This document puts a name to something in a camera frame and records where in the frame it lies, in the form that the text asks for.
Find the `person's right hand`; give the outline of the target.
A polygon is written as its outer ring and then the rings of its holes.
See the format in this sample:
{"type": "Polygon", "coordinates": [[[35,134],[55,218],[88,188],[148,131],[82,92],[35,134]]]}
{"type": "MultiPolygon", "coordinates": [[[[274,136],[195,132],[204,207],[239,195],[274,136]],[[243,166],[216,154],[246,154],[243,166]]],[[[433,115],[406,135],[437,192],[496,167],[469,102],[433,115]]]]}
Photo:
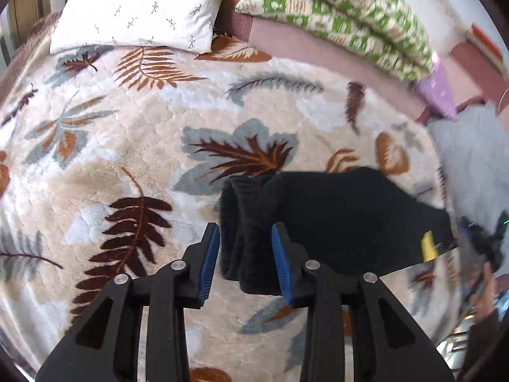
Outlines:
{"type": "Polygon", "coordinates": [[[494,312],[493,299],[497,290],[497,283],[489,262],[484,263],[482,277],[484,280],[483,291],[469,298],[469,304],[475,311],[475,323],[484,321],[494,312]]]}

